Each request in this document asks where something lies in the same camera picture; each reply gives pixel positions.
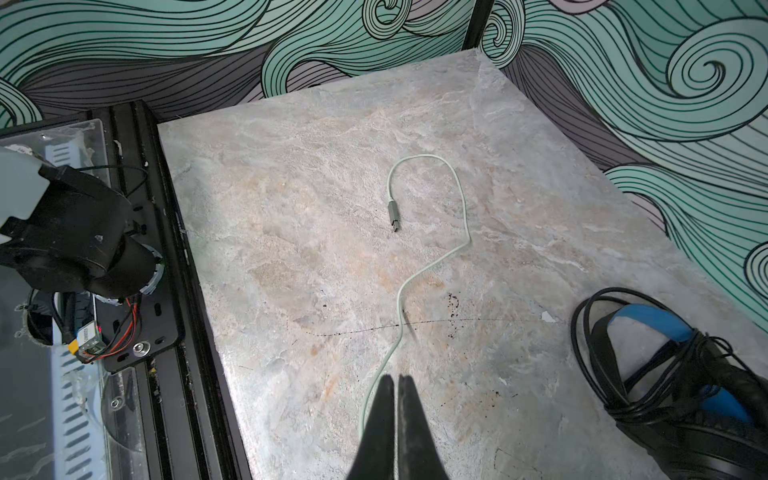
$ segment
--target coiled black cable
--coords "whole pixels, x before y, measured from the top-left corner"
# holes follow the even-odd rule
[[[649,373],[652,369],[661,366],[669,359],[672,359],[672,362],[664,369],[659,379],[648,389],[643,397],[637,401],[629,400],[628,396],[625,395],[624,392],[622,392],[611,381],[605,381],[601,383],[608,390],[605,390],[601,384],[598,384],[594,374],[590,372],[589,368],[587,367],[578,345],[578,320],[581,316],[584,338],[586,340],[592,369],[593,371],[597,372],[603,379],[608,379],[609,376],[605,370],[605,366],[599,360],[591,342],[592,333],[589,322],[590,311],[596,302],[601,301],[616,303],[620,306],[626,306],[630,304],[630,302],[624,299],[617,298],[615,296],[608,296],[608,293],[625,293],[645,300],[651,305],[675,315],[693,332],[691,338],[683,343],[670,341],[669,343],[665,344],[664,347],[662,347],[662,349],[660,349],[659,352],[654,355],[654,358],[651,359],[646,367],[638,370],[638,372],[633,374],[624,382],[624,391],[628,394],[632,387],[634,387],[634,385],[637,383],[637,381],[639,381],[640,378],[642,378],[645,374]],[[636,424],[640,423],[645,425],[662,422],[670,418],[682,416],[689,412],[695,411],[702,401],[716,395],[720,391],[719,386],[705,389],[705,391],[694,397],[678,399],[668,406],[661,406],[664,401],[670,398],[676,386],[678,385],[680,381],[680,375],[683,372],[682,367],[695,359],[699,359],[701,357],[701,352],[703,352],[702,345],[715,338],[719,337],[709,337],[702,335],[701,332],[692,328],[688,322],[680,318],[680,316],[678,316],[672,309],[659,302],[658,300],[636,290],[623,287],[605,288],[596,292],[593,296],[581,302],[576,307],[576,310],[571,317],[571,345],[573,346],[579,369],[586,378],[595,395],[597,395],[598,398],[603,402],[605,410],[612,417],[614,417],[617,422]]]

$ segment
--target swirl pattern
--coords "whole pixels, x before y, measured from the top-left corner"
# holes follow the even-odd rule
[[[389,12],[378,12],[378,6],[384,5],[386,11],[391,11],[397,6],[398,0],[363,0],[362,3],[362,24],[372,37],[377,40],[386,40],[391,38],[397,31],[406,24],[408,13],[411,9],[411,0],[401,0],[400,9],[396,15]],[[389,17],[387,22],[382,18]]]
[[[768,199],[691,180],[653,165],[626,165],[606,172],[619,190],[652,199],[667,221],[668,235],[715,282],[756,318],[768,318],[768,298],[753,295],[744,259],[760,266],[750,251],[768,237]],[[758,322],[768,331],[764,321]]]
[[[502,68],[517,55],[524,28],[525,7],[521,0],[496,0],[480,48],[495,66]]]
[[[0,7],[0,127],[145,98],[161,119],[458,51],[472,0],[25,0]]]
[[[747,255],[744,275],[753,290],[768,299],[768,242],[761,243]]]
[[[768,5],[521,1],[489,55],[768,331]]]

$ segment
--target red wire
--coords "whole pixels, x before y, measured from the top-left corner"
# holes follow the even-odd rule
[[[130,301],[130,300],[128,300],[128,299],[126,299],[125,301],[127,302],[128,306],[131,308],[131,311],[132,311],[132,313],[133,313],[133,318],[131,319],[131,324],[130,324],[130,325],[128,326],[128,328],[125,330],[125,333],[123,334],[123,336],[122,336],[122,337],[121,337],[121,338],[118,340],[118,342],[117,342],[117,343],[115,343],[115,344],[114,344],[113,350],[114,350],[114,349],[117,349],[118,347],[120,347],[120,344],[121,344],[121,343],[123,343],[123,341],[125,340],[125,337],[127,337],[127,336],[128,336],[128,333],[131,333],[131,332],[133,332],[133,333],[131,334],[131,339],[133,339],[133,338],[134,338],[134,334],[136,333],[136,329],[135,329],[135,326],[136,326],[136,309],[137,309],[138,305],[137,305],[137,304],[133,304],[133,305],[131,305],[131,301]],[[103,358],[107,358],[108,356],[113,356],[113,355],[116,355],[116,354],[118,354],[118,353],[122,352],[123,350],[125,350],[125,349],[126,349],[126,348],[127,348],[129,345],[130,345],[130,344],[131,344],[131,342],[129,341],[129,342],[127,342],[125,345],[123,345],[122,347],[120,347],[120,349],[118,349],[118,350],[114,350],[113,352],[110,352],[110,353],[108,353],[108,354],[106,354],[106,355],[102,355],[102,356],[101,356],[101,357],[99,357],[99,358],[102,358],[102,359],[103,359]]]

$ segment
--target black wire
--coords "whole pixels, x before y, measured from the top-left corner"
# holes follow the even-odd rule
[[[144,168],[141,167],[132,167],[130,165],[98,165],[96,167],[82,167],[82,168],[75,168],[77,171],[86,171],[86,170],[101,170],[102,168],[127,168],[130,170],[139,170],[141,173],[144,174],[144,178],[141,179],[141,181],[136,185],[136,187],[133,188],[130,192],[125,194],[125,197],[128,198],[131,196],[133,192],[138,190],[142,185],[147,183],[147,179],[149,178],[149,172],[147,172]]]
[[[697,405],[699,402],[699,399],[686,399],[684,402],[678,402],[676,404],[673,404],[670,407],[665,407],[664,409],[659,409],[659,405],[669,397],[669,395],[674,390],[674,387],[677,385],[678,380],[680,378],[681,374],[681,368],[685,362],[689,361],[690,358],[696,355],[697,352],[697,345],[701,342],[701,339],[703,336],[701,336],[698,331],[694,330],[694,336],[686,341],[684,344],[680,346],[679,352],[673,357],[674,361],[664,370],[664,373],[661,375],[661,377],[651,386],[651,388],[648,390],[648,392],[645,393],[642,399],[637,400],[636,402],[632,402],[629,400],[628,397],[626,397],[623,392],[621,392],[618,387],[613,382],[604,382],[608,388],[611,389],[611,398],[608,396],[608,392],[605,392],[603,388],[601,388],[600,385],[598,385],[597,380],[593,377],[593,374],[589,371],[587,368],[586,363],[584,362],[584,359],[581,355],[581,350],[578,346],[578,334],[577,334],[577,324],[578,320],[581,317],[583,321],[583,330],[584,330],[584,338],[586,339],[587,348],[590,354],[592,369],[597,368],[599,370],[599,373],[602,375],[603,378],[608,378],[607,373],[605,372],[604,366],[599,361],[598,356],[595,355],[594,348],[591,344],[591,331],[590,331],[590,324],[589,324],[589,313],[591,311],[592,305],[597,301],[608,301],[612,303],[617,303],[619,305],[625,306],[628,305],[629,302],[623,299],[619,299],[613,296],[606,296],[605,293],[626,293],[633,296],[636,296],[638,298],[641,298],[643,300],[646,300],[647,302],[651,303],[652,305],[656,306],[657,308],[660,308],[662,310],[665,310],[669,313],[672,313],[673,315],[677,316],[677,318],[680,318],[672,309],[664,305],[663,303],[655,300],[654,298],[645,295],[644,293],[637,292],[636,290],[631,290],[627,288],[622,287],[611,287],[602,289],[598,292],[596,292],[593,296],[586,299],[585,301],[581,302],[574,311],[573,316],[571,317],[571,345],[574,349],[574,354],[576,355],[576,360],[579,365],[579,369],[581,370],[581,373],[586,378],[587,382],[589,383],[592,390],[595,392],[595,395],[598,396],[598,398],[603,402],[603,405],[606,409],[606,411],[611,414],[617,421],[620,422],[642,422],[646,424],[651,424],[655,422],[664,421],[669,416],[674,415],[676,412],[679,412],[681,409],[686,408],[688,405]],[[690,328],[690,325],[685,322],[685,320],[680,320]],[[706,392],[708,396],[714,395],[713,392]]]
[[[139,294],[138,298],[136,299],[136,326],[134,327],[134,333],[136,336],[139,336],[141,334],[141,328],[142,328],[142,318],[141,318],[141,294]]]
[[[34,321],[32,321],[31,314],[29,312],[30,308],[32,307],[32,299],[35,297],[35,294],[39,290],[32,288],[29,290],[29,295],[27,295],[27,304],[24,307],[24,314],[25,314],[25,323],[27,326],[27,329],[29,330],[29,333],[31,335],[32,329],[35,329],[35,332],[38,334],[37,336],[32,336],[35,339],[38,339],[41,343],[43,343],[43,340],[46,339],[46,337],[43,335],[43,332],[40,331],[38,328],[38,324]],[[51,343],[50,345],[53,345],[53,332],[51,332]]]
[[[634,386],[637,385],[643,377],[672,359],[672,357],[675,356],[675,353],[677,353],[677,347],[677,342],[674,340],[665,343],[664,346],[656,351],[654,356],[648,360],[648,363],[640,367],[635,373],[630,375],[628,379],[624,380],[624,391],[631,392]]]
[[[140,302],[140,301],[141,301],[141,294],[139,293],[139,294],[137,294],[137,295],[135,295],[135,296],[133,296],[133,297],[128,297],[126,300],[131,300],[131,301]],[[123,317],[123,319],[120,321],[120,323],[118,324],[118,327],[117,327],[117,329],[115,329],[115,331],[114,331],[114,336],[112,337],[112,340],[110,340],[110,342],[109,342],[109,343],[107,344],[107,346],[106,346],[106,347],[105,347],[105,348],[104,348],[104,349],[101,351],[101,353],[98,353],[96,356],[94,356],[93,358],[89,359],[89,360],[88,360],[88,362],[89,362],[89,363],[91,363],[91,362],[95,362],[96,360],[98,360],[98,359],[102,358],[103,356],[105,356],[105,355],[108,355],[109,353],[111,353],[111,352],[110,352],[110,350],[111,350],[111,349],[114,347],[115,343],[116,343],[116,342],[117,342],[117,340],[120,338],[120,331],[122,331],[122,329],[123,329],[123,326],[125,326],[125,324],[126,324],[127,320],[128,320],[130,317],[131,317],[131,315],[133,314],[133,312],[134,312],[134,309],[133,309],[133,307],[130,307],[130,308],[128,309],[128,313],[127,313],[127,314],[125,315],[125,317]]]
[[[58,310],[56,309],[56,300],[55,300],[56,293],[51,294],[51,316],[53,316],[53,320],[56,322],[56,325],[58,326],[59,331],[61,332],[61,340],[66,344],[69,345],[72,343],[72,340],[74,340],[74,332],[70,332],[67,330],[64,320],[61,319],[61,316],[58,314]]]
[[[665,310],[669,313],[672,313],[675,315],[680,321],[683,322],[686,326],[691,328],[693,331],[693,336],[687,340],[684,343],[677,343],[677,351],[674,353],[674,355],[670,355],[669,352],[665,352],[664,356],[668,356],[668,358],[664,358],[663,362],[658,362],[658,365],[654,365],[654,368],[656,366],[660,366],[664,362],[666,362],[669,359],[672,359],[673,361],[670,363],[669,366],[667,366],[662,374],[660,375],[659,379],[651,386],[651,388],[643,395],[643,397],[635,402],[631,402],[629,398],[627,398],[622,392],[619,391],[618,387],[614,385],[613,382],[607,381],[603,382],[608,386],[608,388],[611,389],[610,393],[612,394],[611,397],[609,397],[608,393],[604,391],[604,387],[601,386],[601,384],[598,384],[597,380],[594,377],[594,374],[590,372],[590,370],[587,368],[586,363],[584,362],[584,359],[581,355],[581,351],[578,346],[578,335],[577,335],[577,325],[578,320],[582,319],[583,321],[583,327],[584,327],[584,337],[586,339],[587,347],[590,354],[590,361],[592,365],[593,371],[597,368],[597,371],[602,375],[602,378],[608,379],[608,375],[605,372],[604,366],[599,360],[599,357],[595,355],[594,348],[591,345],[591,331],[590,331],[590,322],[589,322],[589,312],[591,310],[592,305],[597,301],[609,301],[612,303],[618,303],[620,305],[628,305],[629,302],[626,300],[618,299],[612,296],[605,296],[605,293],[627,293],[633,296],[637,296],[638,298],[641,298],[643,300],[646,300],[647,302],[651,303],[652,305]],[[717,395],[720,390],[722,389],[719,385],[711,386],[712,388],[705,389],[702,392],[699,392],[695,396],[678,399],[672,402],[671,405],[660,407],[660,404],[664,402],[666,399],[668,399],[673,393],[674,390],[678,387],[679,382],[681,381],[681,376],[684,373],[689,372],[688,368],[685,368],[686,364],[690,364],[691,361],[697,361],[699,364],[701,364],[705,369],[710,369],[710,367],[707,366],[707,362],[704,356],[704,349],[709,344],[714,344],[717,348],[720,349],[720,351],[724,351],[722,355],[715,356],[716,359],[723,359],[727,357],[733,357],[734,360],[736,360],[739,365],[743,368],[745,372],[747,372],[750,377],[758,384],[761,390],[763,390],[764,393],[768,396],[768,386],[760,381],[760,377],[758,377],[753,370],[746,365],[734,352],[733,347],[730,345],[730,343],[718,336],[709,336],[708,334],[702,334],[697,329],[692,328],[688,322],[680,318],[672,309],[667,307],[661,302],[658,302],[657,300],[653,299],[652,297],[645,295],[644,293],[637,292],[635,290],[620,288],[620,287],[614,287],[614,288],[607,288],[602,289],[596,294],[594,294],[592,297],[586,299],[585,301],[579,303],[579,305],[576,307],[576,310],[574,311],[573,316],[571,317],[571,345],[574,349],[574,354],[576,355],[576,360],[579,365],[579,369],[581,370],[581,373],[586,378],[587,382],[589,383],[592,390],[595,392],[595,395],[598,396],[598,398],[603,402],[603,405],[605,407],[606,412],[608,412],[611,416],[614,417],[614,419],[617,422],[622,423],[631,423],[631,424],[642,424],[642,425],[653,425],[654,423],[659,422],[665,422],[672,419],[679,419],[681,416],[687,415],[688,413],[694,412],[700,407],[700,404],[706,400],[709,399],[715,395]],[[654,354],[654,358],[651,359],[651,362],[654,360],[661,360],[662,358],[658,357],[659,352]],[[640,379],[640,377],[644,376],[645,374],[649,373],[652,369],[645,369],[641,375],[638,376],[638,378],[632,377],[634,382],[632,383],[632,386],[637,382],[637,380]],[[631,388],[626,387],[625,383],[625,390],[629,392]]]

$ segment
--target black cable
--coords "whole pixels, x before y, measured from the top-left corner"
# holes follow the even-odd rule
[[[623,382],[624,390],[628,394],[640,378],[658,366],[663,365],[666,361],[672,359],[672,362],[664,369],[659,379],[648,389],[641,399],[634,402],[630,401],[629,398],[626,397],[611,380],[609,380],[610,377],[605,371],[605,368],[600,361],[600,357],[596,354],[591,343],[589,312],[591,311],[593,304],[598,301],[608,301],[622,306],[629,304],[626,300],[605,296],[605,293],[613,292],[626,293],[641,298],[655,307],[675,315],[693,332],[691,338],[685,342],[674,342],[673,340],[667,342],[654,354],[650,362],[641,367],[636,373],[630,376],[629,379]],[[589,351],[592,371],[596,373],[590,372],[587,368],[578,346],[577,325],[580,318],[583,323],[584,337]],[[743,370],[747,372],[768,395],[768,388],[759,380],[759,377],[757,377],[752,369],[733,353],[733,347],[730,343],[720,337],[702,334],[697,329],[692,328],[688,322],[678,316],[672,309],[644,293],[621,287],[602,289],[590,298],[581,302],[576,307],[576,310],[571,317],[571,345],[573,346],[579,369],[592,390],[595,392],[595,395],[597,395],[603,402],[606,412],[608,412],[617,422],[622,423],[653,425],[654,423],[678,419],[681,416],[687,415],[698,409],[704,400],[717,395],[717,393],[720,392],[721,387],[714,385],[712,386],[713,388],[705,389],[695,396],[676,399],[668,406],[661,406],[664,401],[673,395],[674,390],[680,385],[680,381],[684,380],[683,375],[690,373],[688,366],[691,362],[697,362],[705,369],[709,369],[703,355],[704,347],[709,343],[714,344],[720,351],[725,352],[722,355],[715,356],[716,359],[733,357]],[[597,373],[599,373],[601,377],[595,377],[594,375]],[[602,378],[604,381],[598,383],[597,378]]]
[[[654,422],[663,421],[671,413],[674,413],[678,409],[681,409],[683,407],[687,407],[687,404],[681,403],[681,404],[673,404],[670,407],[659,409],[659,405],[666,398],[669,397],[669,395],[672,393],[672,391],[674,390],[674,387],[677,384],[680,371],[681,371],[680,366],[683,365],[688,360],[690,360],[690,358],[695,355],[695,352],[696,352],[695,346],[699,343],[701,334],[700,333],[694,334],[694,337],[692,337],[690,340],[688,340],[684,344],[680,345],[680,348],[675,353],[674,357],[670,356],[670,358],[674,358],[674,361],[664,370],[664,373],[661,375],[661,377],[651,386],[651,388],[648,390],[648,392],[645,393],[642,399],[637,400],[636,402],[630,401],[629,398],[626,397],[625,394],[623,394],[623,392],[621,392],[619,388],[611,381],[602,382],[602,384],[605,384],[607,388],[610,389],[610,392],[606,392],[603,390],[603,388],[601,388],[602,384],[598,385],[597,380],[593,377],[593,374],[590,373],[589,369],[587,368],[587,365],[584,362],[584,359],[582,358],[582,355],[581,355],[581,351],[578,347],[578,334],[577,334],[578,320],[581,317],[581,314],[583,313],[583,317],[581,318],[583,320],[584,338],[586,339],[586,344],[587,344],[587,348],[590,355],[592,369],[595,370],[597,368],[598,373],[601,374],[602,378],[604,379],[609,378],[607,375],[607,372],[604,369],[604,366],[599,361],[598,356],[596,355],[594,348],[591,344],[589,313],[591,311],[591,307],[593,306],[593,304],[598,301],[608,301],[612,303],[617,303],[622,306],[628,305],[629,302],[623,299],[619,299],[617,297],[606,296],[605,295],[606,293],[630,294],[638,298],[641,298],[643,300],[646,300],[647,302],[651,303],[657,308],[660,308],[669,313],[672,313],[673,315],[677,316],[677,318],[680,318],[680,316],[678,316],[674,311],[672,311],[672,309],[670,309],[663,303],[655,300],[654,298],[648,295],[645,295],[644,293],[637,292],[636,290],[622,288],[622,287],[611,287],[611,288],[602,289],[596,292],[589,299],[581,302],[577,306],[571,318],[571,344],[573,346],[574,353],[576,355],[576,360],[579,365],[579,369],[581,370],[581,373],[586,378],[590,387],[594,390],[595,394],[603,402],[603,405],[606,411],[609,414],[611,414],[611,416],[613,416],[617,421],[621,421],[621,422],[654,423]],[[680,320],[690,328],[690,325],[688,325],[688,323],[685,322],[685,320],[681,318]],[[667,351],[665,352],[665,355],[669,355],[668,348],[669,347],[667,347]],[[634,384],[639,379],[640,377],[632,378],[632,382],[631,382],[632,386],[634,386]],[[649,415],[652,415],[655,418],[649,419],[648,418]]]
[[[32,338],[39,341],[40,343],[45,343],[43,342],[43,340],[45,340],[46,337],[43,335],[43,332],[41,332],[40,329],[38,328],[38,324],[32,321],[32,317],[30,314],[30,309],[32,307],[32,300],[35,298],[35,294],[37,292],[39,292],[39,290],[35,288],[32,288],[29,290],[29,295],[27,295],[27,304],[22,307],[24,309],[24,322]],[[37,336],[32,335],[33,329],[35,330],[35,333],[37,333]],[[50,344],[45,343],[45,345],[53,345],[53,338],[51,337]]]
[[[72,332],[72,339],[77,336],[74,329],[74,316],[77,313],[75,311],[76,294],[73,292],[59,293],[61,299],[61,318],[64,320],[64,328],[68,332]]]
[[[51,312],[52,312],[53,320],[56,322],[56,325],[58,326],[58,329],[61,332],[61,340],[64,342],[65,345],[69,345],[70,343],[72,343],[72,340],[74,340],[74,332],[67,330],[64,320],[62,320],[61,316],[58,314],[58,309],[56,308],[55,296],[56,296],[56,293],[51,294]]]
[[[125,197],[128,198],[131,196],[133,192],[138,190],[142,185],[147,183],[147,179],[149,178],[149,172],[147,172],[144,168],[141,167],[132,167],[130,165],[98,165],[96,167],[82,167],[82,168],[75,168],[77,171],[86,171],[86,170],[101,170],[102,168],[128,168],[130,170],[139,170],[141,173],[144,174],[144,178],[141,179],[141,181],[136,185],[136,187],[133,188],[130,192],[125,194]]]
[[[122,331],[122,329],[123,329],[123,326],[126,324],[127,320],[128,320],[130,317],[131,317],[131,315],[133,314],[133,312],[134,312],[134,309],[133,309],[133,307],[130,307],[130,308],[128,309],[128,313],[127,313],[127,314],[125,315],[125,317],[123,317],[123,319],[122,319],[122,320],[119,322],[117,329],[115,329],[115,330],[114,330],[114,336],[112,337],[112,340],[110,340],[110,342],[109,342],[109,343],[107,344],[107,346],[106,346],[106,347],[105,347],[105,348],[104,348],[104,349],[101,351],[101,353],[98,353],[98,354],[97,354],[97,355],[95,355],[93,358],[89,359],[89,360],[88,360],[88,362],[89,362],[89,363],[91,363],[91,362],[95,362],[96,360],[98,360],[98,359],[102,358],[103,356],[105,356],[105,355],[107,355],[107,354],[111,353],[111,352],[110,352],[110,350],[111,350],[111,349],[112,349],[112,348],[115,346],[115,343],[116,343],[116,342],[118,341],[118,339],[120,338],[120,331]]]
[[[141,327],[142,327],[142,318],[141,318],[141,294],[139,294],[138,298],[136,299],[136,326],[134,327],[136,330],[134,333],[136,336],[139,336],[141,334]]]

